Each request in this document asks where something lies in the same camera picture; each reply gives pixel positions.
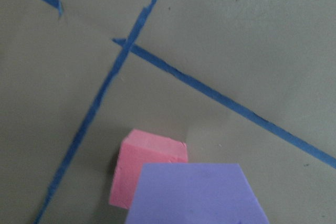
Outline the purple foam block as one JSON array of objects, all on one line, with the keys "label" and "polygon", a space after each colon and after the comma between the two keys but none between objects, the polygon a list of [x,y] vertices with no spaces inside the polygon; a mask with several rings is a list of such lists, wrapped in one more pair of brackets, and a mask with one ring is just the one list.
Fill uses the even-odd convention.
[{"label": "purple foam block", "polygon": [[268,223],[241,167],[144,164],[126,223]]}]

